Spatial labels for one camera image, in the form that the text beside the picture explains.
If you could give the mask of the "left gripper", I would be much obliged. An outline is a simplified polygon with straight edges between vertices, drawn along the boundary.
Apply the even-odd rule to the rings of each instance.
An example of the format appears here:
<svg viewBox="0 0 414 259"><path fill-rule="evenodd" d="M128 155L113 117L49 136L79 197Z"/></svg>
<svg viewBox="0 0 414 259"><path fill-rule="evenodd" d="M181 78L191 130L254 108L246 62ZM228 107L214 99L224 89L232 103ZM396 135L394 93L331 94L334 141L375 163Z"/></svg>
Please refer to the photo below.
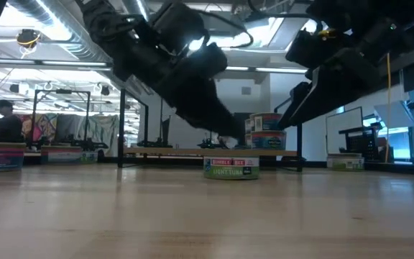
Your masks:
<svg viewBox="0 0 414 259"><path fill-rule="evenodd" d="M153 88L190 126L237 139L244 129L219 99L215 81L208 79L226 70L224 52L214 43L189 50L193 41L206 38L119 35L114 39L114 75L123 81L134 76Z"/></svg>

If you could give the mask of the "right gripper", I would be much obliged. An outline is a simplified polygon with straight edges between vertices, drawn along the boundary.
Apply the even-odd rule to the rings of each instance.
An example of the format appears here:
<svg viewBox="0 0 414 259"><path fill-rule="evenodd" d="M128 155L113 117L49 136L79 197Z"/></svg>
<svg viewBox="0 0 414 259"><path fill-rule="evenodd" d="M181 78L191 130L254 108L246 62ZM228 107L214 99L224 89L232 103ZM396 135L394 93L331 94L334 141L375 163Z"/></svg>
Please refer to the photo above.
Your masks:
<svg viewBox="0 0 414 259"><path fill-rule="evenodd" d="M387 55L414 50L414 20L378 17L356 24L336 54L312 72L312 89L293 115L295 126L368 94L380 84Z"/></svg>

